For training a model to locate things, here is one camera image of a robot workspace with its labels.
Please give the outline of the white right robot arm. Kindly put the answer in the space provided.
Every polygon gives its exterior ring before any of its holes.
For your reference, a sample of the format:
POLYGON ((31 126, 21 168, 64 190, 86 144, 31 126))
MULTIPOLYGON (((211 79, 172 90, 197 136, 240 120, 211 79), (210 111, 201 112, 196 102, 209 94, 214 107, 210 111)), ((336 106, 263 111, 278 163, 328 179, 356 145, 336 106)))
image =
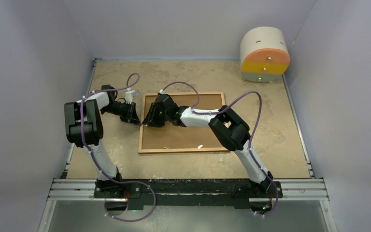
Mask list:
POLYGON ((166 122, 178 127, 210 128, 220 144, 239 158, 256 196, 263 197, 270 190, 278 189, 271 172, 256 157, 252 145, 253 134, 249 132, 248 124, 231 106, 201 110, 193 106, 178 106, 170 95, 158 94, 151 103, 143 124, 161 128, 166 122))

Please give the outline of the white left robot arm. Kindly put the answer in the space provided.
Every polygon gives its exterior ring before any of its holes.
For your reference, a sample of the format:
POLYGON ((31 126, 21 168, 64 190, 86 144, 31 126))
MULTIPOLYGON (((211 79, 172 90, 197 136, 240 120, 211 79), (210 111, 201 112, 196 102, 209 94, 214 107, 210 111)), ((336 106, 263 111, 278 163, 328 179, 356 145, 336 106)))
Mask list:
POLYGON ((104 129, 101 115, 110 113, 119 116, 122 122, 140 125, 133 98, 139 92, 127 88, 123 101, 117 99, 118 90, 110 85, 103 85, 101 90, 93 91, 81 100, 64 105, 65 131, 67 140, 83 149, 98 169, 97 189, 106 191, 114 198, 123 195, 124 184, 118 168, 111 161, 103 144, 104 129))

